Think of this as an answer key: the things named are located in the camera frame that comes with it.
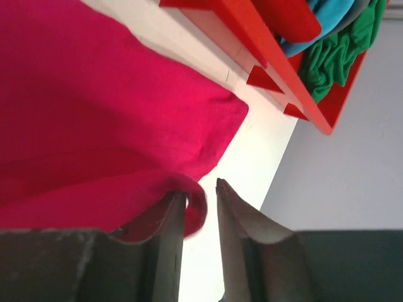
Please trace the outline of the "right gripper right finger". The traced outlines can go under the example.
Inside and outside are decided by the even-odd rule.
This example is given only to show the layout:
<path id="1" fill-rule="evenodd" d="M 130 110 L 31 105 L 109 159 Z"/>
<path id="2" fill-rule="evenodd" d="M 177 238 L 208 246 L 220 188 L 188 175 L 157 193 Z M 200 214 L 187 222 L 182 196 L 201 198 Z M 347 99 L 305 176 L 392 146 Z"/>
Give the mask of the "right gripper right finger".
<path id="1" fill-rule="evenodd" d="M 224 301 L 401 301 L 401 230 L 292 231 L 217 180 Z"/>

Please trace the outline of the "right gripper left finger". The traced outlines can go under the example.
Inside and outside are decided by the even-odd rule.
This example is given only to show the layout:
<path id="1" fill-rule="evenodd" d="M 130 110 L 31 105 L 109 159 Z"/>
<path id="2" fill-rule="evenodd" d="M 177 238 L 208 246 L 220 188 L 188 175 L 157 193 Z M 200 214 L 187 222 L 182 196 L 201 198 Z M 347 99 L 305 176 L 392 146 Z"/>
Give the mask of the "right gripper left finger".
<path id="1" fill-rule="evenodd" d="M 123 226 L 1 231 L 2 301 L 177 301 L 186 196 Z"/>

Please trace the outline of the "magenta t shirt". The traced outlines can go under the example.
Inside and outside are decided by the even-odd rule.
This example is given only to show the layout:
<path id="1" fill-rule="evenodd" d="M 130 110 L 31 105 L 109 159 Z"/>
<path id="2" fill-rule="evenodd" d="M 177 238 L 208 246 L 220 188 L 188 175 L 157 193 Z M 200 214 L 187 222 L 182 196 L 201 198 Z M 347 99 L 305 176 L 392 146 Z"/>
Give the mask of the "magenta t shirt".
<path id="1" fill-rule="evenodd" d="M 112 232 L 182 191 L 190 236 L 247 112 L 80 1 L 2 1 L 1 227 Z"/>

